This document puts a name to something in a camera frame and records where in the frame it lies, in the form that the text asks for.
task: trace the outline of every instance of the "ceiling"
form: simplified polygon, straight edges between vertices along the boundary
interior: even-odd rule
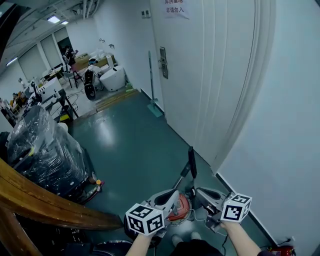
[[[5,71],[6,64],[10,60],[20,57],[37,41],[62,29],[64,25],[61,22],[92,16],[99,0],[7,0],[0,5],[0,15],[12,4],[27,7],[27,11],[20,17],[9,37],[0,61],[0,74]],[[60,22],[56,24],[48,22],[47,19],[52,15],[59,18]]]

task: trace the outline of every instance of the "plastic wrap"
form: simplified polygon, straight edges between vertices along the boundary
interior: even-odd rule
[[[30,181],[66,198],[88,177],[79,143],[40,106],[30,108],[15,125],[8,163]]]

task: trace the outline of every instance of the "white door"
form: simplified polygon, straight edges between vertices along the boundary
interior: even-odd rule
[[[167,18],[183,2],[189,19]],[[213,162],[235,114],[252,49],[255,0],[150,0],[160,58],[165,117],[189,145]]]

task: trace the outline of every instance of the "baseboard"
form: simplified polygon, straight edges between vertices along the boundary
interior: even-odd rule
[[[225,186],[225,188],[229,192],[236,193],[236,191],[232,188],[232,186],[226,181],[226,179],[219,172],[217,172],[215,176]],[[265,235],[265,237],[269,240],[269,242],[273,246],[275,246],[277,244],[277,241],[272,237],[269,231],[265,228],[265,226],[261,223],[261,221],[257,218],[257,216],[252,212],[252,210],[249,210],[249,216],[253,220],[253,222],[258,226],[261,232]]]
[[[141,90],[141,92],[142,92],[149,100],[151,100],[151,97],[150,97],[143,89],[140,88],[140,90]],[[163,115],[165,115],[164,110],[159,106],[159,104],[158,104],[158,103],[155,103],[155,104],[156,104],[156,106],[158,107],[158,109],[160,110],[160,112],[161,112]]]

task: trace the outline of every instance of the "red object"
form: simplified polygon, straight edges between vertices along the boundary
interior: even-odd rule
[[[172,211],[169,216],[168,220],[171,222],[184,219],[188,212],[190,211],[190,206],[188,199],[185,197],[185,195],[180,194],[178,203],[176,204],[178,215],[174,215],[174,212]]]
[[[271,253],[276,256],[291,256],[294,254],[294,247],[290,245],[284,245],[280,247],[272,247],[269,249]]]

